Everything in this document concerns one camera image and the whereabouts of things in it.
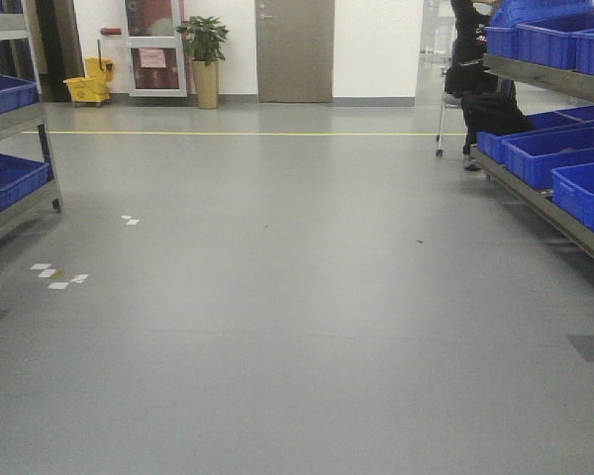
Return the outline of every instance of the gray door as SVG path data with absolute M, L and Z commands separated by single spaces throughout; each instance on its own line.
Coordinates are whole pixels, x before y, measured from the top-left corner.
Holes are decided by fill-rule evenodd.
M 260 102 L 331 102 L 335 0 L 255 0 Z

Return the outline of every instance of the plant pot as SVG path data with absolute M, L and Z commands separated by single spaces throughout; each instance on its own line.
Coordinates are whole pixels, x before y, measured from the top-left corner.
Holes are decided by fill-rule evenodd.
M 206 65 L 204 61 L 191 61 L 194 84 L 200 109 L 218 107 L 218 61 Z

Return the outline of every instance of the shelf frame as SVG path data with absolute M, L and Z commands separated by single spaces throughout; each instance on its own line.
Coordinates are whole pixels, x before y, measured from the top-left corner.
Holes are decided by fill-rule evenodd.
M 491 74 L 594 103 L 594 76 L 508 57 L 484 55 Z
M 29 39 L 29 24 L 26 16 L 26 4 L 23 4 L 22 14 L 0 14 L 0 41 L 4 40 L 29 40 L 29 49 L 34 66 L 35 76 L 38 79 L 35 51 Z M 38 80 L 38 92 L 41 92 Z M 49 181 L 41 188 L 27 195 L 22 200 L 14 203 L 0 212 L 0 239 L 20 226 L 32 220 L 42 211 L 43 206 L 52 204 L 56 212 L 61 212 L 62 201 L 59 183 L 52 159 L 49 134 L 46 129 L 46 117 L 42 103 L 25 106 L 14 111 L 0 114 L 0 141 L 24 131 L 37 130 L 44 162 L 50 165 Z
M 0 212 L 0 239 L 22 223 L 33 219 L 42 210 L 42 207 L 49 203 L 59 203 L 60 199 L 57 182 L 51 180 L 42 188 Z
M 497 76 L 594 103 L 594 76 L 492 54 L 484 55 L 484 65 L 490 69 L 488 72 Z M 594 258 L 594 232 L 554 205 L 550 200 L 549 190 L 535 190 L 504 165 L 481 152 L 477 146 L 471 149 L 471 156 L 477 159 L 488 176 L 522 199 L 533 211 Z
M 549 192 L 535 190 L 504 165 L 481 152 L 477 146 L 471 148 L 471 156 L 477 159 L 488 176 L 523 200 L 533 211 L 594 258 L 594 233 L 552 203 Z
M 24 15 L 0 13 L 0 41 L 25 40 L 28 37 Z

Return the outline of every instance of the fire hydrant cabinet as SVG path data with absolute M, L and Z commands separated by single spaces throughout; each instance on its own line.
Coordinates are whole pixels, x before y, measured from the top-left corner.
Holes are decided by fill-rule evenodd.
M 181 0 L 122 0 L 122 28 L 130 68 L 131 96 L 185 97 L 185 57 L 175 27 Z

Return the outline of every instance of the yellow floor line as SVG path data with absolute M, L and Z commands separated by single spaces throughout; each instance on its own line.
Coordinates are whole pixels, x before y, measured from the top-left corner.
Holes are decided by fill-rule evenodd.
M 261 136 L 261 137 L 434 137 L 437 133 L 407 132 L 158 132 L 158 131 L 49 131 L 57 136 Z M 444 134 L 445 137 L 464 136 L 460 133 Z

